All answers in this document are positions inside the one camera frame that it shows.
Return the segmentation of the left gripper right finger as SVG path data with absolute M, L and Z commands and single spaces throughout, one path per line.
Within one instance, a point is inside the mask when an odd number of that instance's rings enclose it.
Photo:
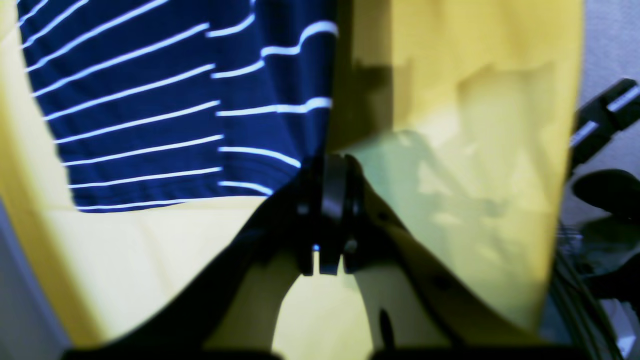
M 351 155 L 320 158 L 320 273 L 355 276 L 373 360 L 569 360 L 518 328 L 418 242 Z

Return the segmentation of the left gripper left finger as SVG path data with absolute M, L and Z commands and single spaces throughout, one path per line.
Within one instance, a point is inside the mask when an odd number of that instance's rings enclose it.
M 325 157 L 308 158 L 170 303 L 103 346 L 64 360 L 275 360 L 282 301 L 313 273 Z

